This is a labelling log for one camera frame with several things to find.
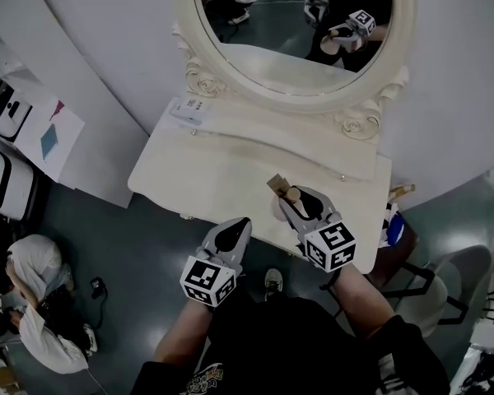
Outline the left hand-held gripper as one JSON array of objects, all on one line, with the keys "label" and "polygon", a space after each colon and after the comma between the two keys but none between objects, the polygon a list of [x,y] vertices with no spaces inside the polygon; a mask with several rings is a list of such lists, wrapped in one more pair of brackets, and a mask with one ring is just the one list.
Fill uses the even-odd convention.
[{"label": "left hand-held gripper", "polygon": [[202,247],[185,263],[179,283],[185,295],[218,307],[237,287],[237,278],[252,233],[252,221],[239,217],[209,230]]}]

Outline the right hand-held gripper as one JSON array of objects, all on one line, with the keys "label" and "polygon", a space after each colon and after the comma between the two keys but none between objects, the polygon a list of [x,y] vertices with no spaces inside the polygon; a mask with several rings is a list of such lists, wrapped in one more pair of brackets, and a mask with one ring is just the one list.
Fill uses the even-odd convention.
[{"label": "right hand-held gripper", "polygon": [[300,199],[290,202],[280,197],[278,206],[296,232],[297,256],[324,272],[335,272],[353,262],[357,241],[325,194],[294,185]]}]

